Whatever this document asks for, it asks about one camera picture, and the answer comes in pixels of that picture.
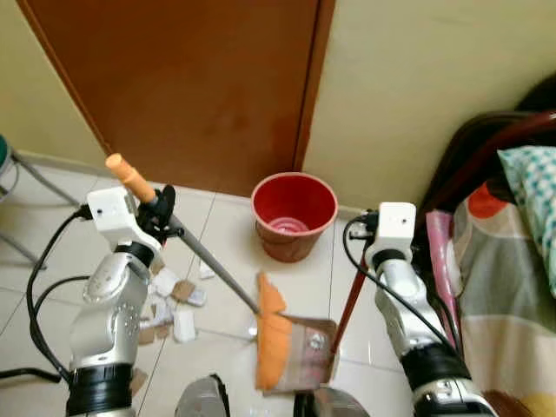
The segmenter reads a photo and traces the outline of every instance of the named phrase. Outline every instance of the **orange handle grip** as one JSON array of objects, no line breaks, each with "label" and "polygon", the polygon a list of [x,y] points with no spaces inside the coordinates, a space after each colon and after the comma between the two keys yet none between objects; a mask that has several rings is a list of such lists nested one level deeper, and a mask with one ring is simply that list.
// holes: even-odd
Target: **orange handle grip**
[{"label": "orange handle grip", "polygon": [[141,202],[151,202],[156,193],[149,183],[137,172],[135,168],[123,159],[121,154],[112,154],[106,158],[106,167],[117,176],[135,197]]}]

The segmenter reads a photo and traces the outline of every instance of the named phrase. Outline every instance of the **white tile floor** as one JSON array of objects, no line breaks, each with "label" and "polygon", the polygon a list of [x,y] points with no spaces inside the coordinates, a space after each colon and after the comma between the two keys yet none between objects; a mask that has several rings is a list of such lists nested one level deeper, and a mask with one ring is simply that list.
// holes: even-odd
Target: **white tile floor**
[{"label": "white tile floor", "polygon": [[[116,184],[92,175],[40,170],[80,200],[92,189]],[[247,291],[255,295],[255,273],[263,269],[284,295],[289,313],[340,319],[354,276],[341,247],[345,221],[337,220],[306,260],[283,264],[261,249],[248,199],[185,188],[178,188],[177,194],[175,213]],[[22,172],[16,193],[0,204],[0,229],[40,253],[70,212],[56,195]],[[48,269],[39,275],[36,294],[57,279],[90,274],[107,252],[107,243],[90,222],[71,225],[48,259]],[[181,345],[168,338],[139,347],[136,365],[149,374],[134,397],[139,415],[172,416],[185,386],[213,372],[227,385],[234,416],[291,415],[291,396],[263,398],[254,389],[256,345],[247,332],[253,322],[249,310],[218,279],[200,281],[198,260],[179,241],[170,241],[163,256],[177,274],[199,282],[208,301],[195,311],[197,340]],[[0,370],[22,366],[50,369],[29,337],[23,299],[29,273],[24,258],[0,242]],[[48,343],[65,363],[70,360],[68,332],[82,288],[82,283],[59,288],[40,314]],[[406,417],[412,413],[411,393],[373,297],[374,288],[366,283],[341,344],[341,361],[331,385],[353,394],[373,417]],[[67,388],[62,383],[28,377],[0,381],[0,415],[64,415],[66,399]]]}]

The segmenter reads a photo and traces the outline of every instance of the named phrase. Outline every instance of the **dustpan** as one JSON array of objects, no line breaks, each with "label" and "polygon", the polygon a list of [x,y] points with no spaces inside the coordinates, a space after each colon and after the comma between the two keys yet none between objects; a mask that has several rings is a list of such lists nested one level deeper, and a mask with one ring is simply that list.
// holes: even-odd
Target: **dustpan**
[{"label": "dustpan", "polygon": [[336,323],[284,314],[286,303],[264,273],[257,276],[256,387],[265,394],[317,389],[334,369]]}]

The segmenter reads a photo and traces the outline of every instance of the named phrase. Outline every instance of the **bed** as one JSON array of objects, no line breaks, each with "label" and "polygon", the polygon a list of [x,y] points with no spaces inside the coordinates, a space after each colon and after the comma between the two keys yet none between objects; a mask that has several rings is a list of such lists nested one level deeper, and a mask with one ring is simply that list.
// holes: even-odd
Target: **bed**
[{"label": "bed", "polygon": [[556,146],[556,110],[528,110],[475,117],[453,136],[418,210],[415,262],[500,416],[544,417],[556,415],[556,299],[497,154]]}]

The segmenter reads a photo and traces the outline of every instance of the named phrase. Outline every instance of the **door frame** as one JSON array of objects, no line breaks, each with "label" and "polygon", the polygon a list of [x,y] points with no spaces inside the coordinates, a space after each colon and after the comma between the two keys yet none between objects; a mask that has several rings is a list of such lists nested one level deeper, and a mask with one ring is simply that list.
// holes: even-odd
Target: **door frame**
[{"label": "door frame", "polygon": [[[97,141],[100,143],[104,152],[111,154],[114,152],[109,142],[103,138],[103,134],[96,126],[95,121],[91,114],[87,111],[85,103],[79,96],[77,89],[73,85],[64,69],[62,63],[56,56],[54,48],[50,44],[46,34],[44,33],[41,25],[30,7],[27,0],[17,0],[17,4],[21,9],[23,15],[27,18],[30,27],[35,32],[35,36],[43,46],[47,57],[52,62],[56,72],[62,79],[66,90],[76,103],[85,121],[90,126]],[[303,98],[301,101],[301,112],[297,126],[297,141],[295,143],[294,159],[291,163],[291,170],[301,171],[303,169],[303,161],[307,152],[309,138],[311,136],[311,123],[313,121],[314,106],[319,92],[319,84],[321,81],[322,66],[326,55],[328,37],[330,34],[330,27],[332,25],[332,17],[334,15],[334,7],[336,0],[318,0],[316,16],[314,20],[313,35],[311,39],[311,50],[307,63],[307,72],[305,78],[305,87],[303,89]]]}]

